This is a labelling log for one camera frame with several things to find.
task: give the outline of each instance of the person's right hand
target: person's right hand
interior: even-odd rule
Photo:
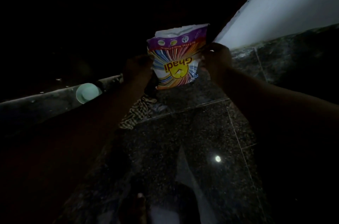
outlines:
[[[199,64],[201,69],[207,70],[211,80],[221,86],[225,71],[232,66],[230,50],[222,44],[211,43],[202,50],[201,54]]]

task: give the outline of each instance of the plastic bag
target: plastic bag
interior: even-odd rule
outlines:
[[[198,52],[206,44],[208,25],[157,31],[154,38],[147,40],[147,51],[154,56],[153,69],[159,78],[157,89],[187,84],[198,77]]]

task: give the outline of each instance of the person's left hand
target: person's left hand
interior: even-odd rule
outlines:
[[[148,55],[139,55],[128,59],[123,70],[124,83],[132,86],[136,93],[143,95],[152,76],[153,60]]]

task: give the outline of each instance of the forearm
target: forearm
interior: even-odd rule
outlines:
[[[139,98],[133,85],[48,120],[1,152],[2,210],[48,223],[86,174],[118,123]]]
[[[221,87],[254,130],[266,135],[336,132],[339,106],[335,104],[268,84],[233,68],[224,71]]]

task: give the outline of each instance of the dark background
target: dark background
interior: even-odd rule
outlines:
[[[210,23],[211,41],[246,1],[4,0],[0,100],[119,74],[157,30]]]

